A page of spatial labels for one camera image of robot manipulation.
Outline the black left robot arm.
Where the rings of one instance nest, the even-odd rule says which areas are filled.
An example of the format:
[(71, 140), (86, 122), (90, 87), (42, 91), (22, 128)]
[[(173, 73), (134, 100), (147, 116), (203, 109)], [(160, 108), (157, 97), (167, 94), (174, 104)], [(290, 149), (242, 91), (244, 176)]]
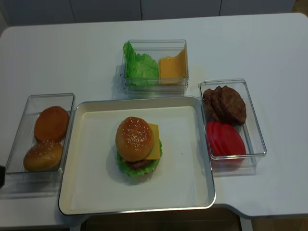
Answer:
[(6, 169), (4, 166), (0, 166), (0, 188), (5, 184)]

